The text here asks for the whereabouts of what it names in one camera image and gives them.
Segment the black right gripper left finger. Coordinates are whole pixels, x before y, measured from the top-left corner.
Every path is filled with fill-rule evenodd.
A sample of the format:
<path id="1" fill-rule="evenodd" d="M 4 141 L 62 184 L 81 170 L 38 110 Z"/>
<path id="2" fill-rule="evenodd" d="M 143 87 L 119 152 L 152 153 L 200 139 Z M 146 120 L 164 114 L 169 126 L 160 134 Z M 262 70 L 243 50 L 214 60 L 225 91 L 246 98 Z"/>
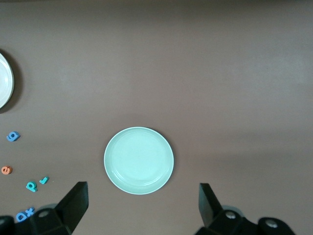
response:
<path id="1" fill-rule="evenodd" d="M 15 225 L 16 235 L 71 235 L 89 207 L 88 183 L 78 182 L 54 207 Z"/>

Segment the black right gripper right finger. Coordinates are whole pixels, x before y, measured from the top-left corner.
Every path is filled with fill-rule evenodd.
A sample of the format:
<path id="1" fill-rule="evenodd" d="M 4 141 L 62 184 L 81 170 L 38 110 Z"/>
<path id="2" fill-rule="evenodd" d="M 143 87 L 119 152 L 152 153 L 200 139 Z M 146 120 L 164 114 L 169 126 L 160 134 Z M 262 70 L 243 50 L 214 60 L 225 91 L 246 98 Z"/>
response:
<path id="1" fill-rule="evenodd" d="M 258 227 L 233 209 L 224 209 L 208 183 L 199 186 L 199 211 L 203 220 L 197 235 L 257 235 Z"/>

